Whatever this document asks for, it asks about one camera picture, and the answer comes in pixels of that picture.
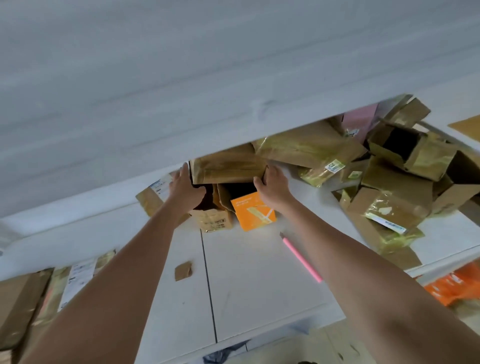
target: pink pencil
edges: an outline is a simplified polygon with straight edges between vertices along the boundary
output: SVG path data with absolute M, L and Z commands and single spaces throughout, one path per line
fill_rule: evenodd
M 310 265 L 309 262 L 305 260 L 305 258 L 300 254 L 300 252 L 292 245 L 290 240 L 287 239 L 283 233 L 280 233 L 280 237 L 282 238 L 283 242 L 285 243 L 286 246 L 290 249 L 290 251 L 297 257 L 299 261 L 303 264 L 305 268 L 307 268 L 307 271 L 317 280 L 318 283 L 323 281 L 323 278 L 320 277 L 320 274 L 317 273 L 315 269 Z

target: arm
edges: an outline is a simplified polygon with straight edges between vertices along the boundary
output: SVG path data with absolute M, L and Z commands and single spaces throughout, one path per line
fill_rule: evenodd
M 132 364 L 173 231 L 204 195 L 205 187 L 192 187 L 185 163 L 164 205 L 58 314 L 21 364 Z
M 314 267 L 377 363 L 474 363 L 480 337 L 401 269 L 328 225 L 269 166 L 255 186 L 302 238 Z

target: forearm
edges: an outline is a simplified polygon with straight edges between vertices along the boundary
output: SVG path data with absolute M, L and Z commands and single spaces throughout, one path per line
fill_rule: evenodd
M 435 344 L 439 342 L 447 351 L 456 345 L 464 349 L 469 341 L 478 344 L 471 330 L 401 269 L 296 200 L 281 212 L 295 226 L 311 263 L 378 363 L 421 363 L 435 353 L 446 359 Z M 395 357 L 393 352 L 402 354 Z
M 179 218 L 165 203 L 58 314 L 22 364 L 132 364 Z

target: orange box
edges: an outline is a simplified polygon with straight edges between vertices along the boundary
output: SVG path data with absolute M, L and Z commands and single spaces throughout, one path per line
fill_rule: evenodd
M 250 231 L 276 221 L 275 211 L 265 205 L 258 192 L 231 200 L 243 231 Z

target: hand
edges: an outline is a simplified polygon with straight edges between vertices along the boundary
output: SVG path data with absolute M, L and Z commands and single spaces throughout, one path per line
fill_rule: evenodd
M 258 177 L 253 179 L 260 198 L 267 206 L 282 212 L 295 198 L 288 189 L 288 179 L 282 170 L 273 165 L 268 165 L 265 171 L 264 180 Z
M 184 163 L 183 166 L 175 172 L 173 181 L 170 182 L 168 187 L 170 189 L 170 195 L 166 202 L 181 215 L 197 207 L 206 193 L 205 187 L 195 188 L 192 186 L 187 163 Z

